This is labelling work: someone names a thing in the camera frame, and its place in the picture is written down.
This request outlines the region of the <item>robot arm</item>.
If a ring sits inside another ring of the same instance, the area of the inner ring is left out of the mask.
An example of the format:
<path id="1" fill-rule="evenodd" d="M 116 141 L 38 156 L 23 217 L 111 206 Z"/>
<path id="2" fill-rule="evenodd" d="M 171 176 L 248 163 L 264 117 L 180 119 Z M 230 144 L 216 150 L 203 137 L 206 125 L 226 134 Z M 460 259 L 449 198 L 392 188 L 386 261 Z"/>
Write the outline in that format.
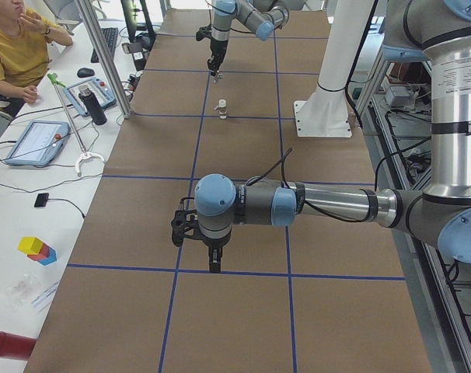
<path id="1" fill-rule="evenodd" d="M 194 190 L 194 238 L 208 247 L 209 269 L 221 269 L 232 226 L 290 225 L 300 214 L 347 222 L 374 221 L 412 235 L 446 256 L 471 263 L 471 1 L 390 1 L 383 54 L 389 61 L 431 63 L 431 181 L 422 191 L 350 189 L 366 164 L 347 121 L 347 68 L 365 38 L 373 1 L 340 1 L 316 91 L 295 103 L 299 160 L 290 180 L 255 176 L 236 185 L 203 177 Z"/>
<path id="2" fill-rule="evenodd" d="M 289 19 L 289 10 L 279 1 L 213 1 L 211 7 L 214 10 L 212 20 L 197 31 L 196 40 L 210 40 L 211 57 L 207 66 L 215 80 L 218 79 L 225 58 L 234 20 L 258 39 L 265 41 Z"/>

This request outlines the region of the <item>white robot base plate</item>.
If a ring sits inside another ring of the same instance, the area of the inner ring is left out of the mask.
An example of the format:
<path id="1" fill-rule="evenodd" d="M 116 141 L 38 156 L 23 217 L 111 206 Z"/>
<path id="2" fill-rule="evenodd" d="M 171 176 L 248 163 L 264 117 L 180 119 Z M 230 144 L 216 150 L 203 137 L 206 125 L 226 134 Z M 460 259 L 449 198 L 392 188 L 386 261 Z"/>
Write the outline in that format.
<path id="1" fill-rule="evenodd" d="M 347 118 L 346 106 L 342 111 L 335 111 L 330 104 L 325 111 L 310 108 L 305 109 L 306 101 L 294 101 L 296 133 L 303 138 L 350 138 L 352 131 Z"/>

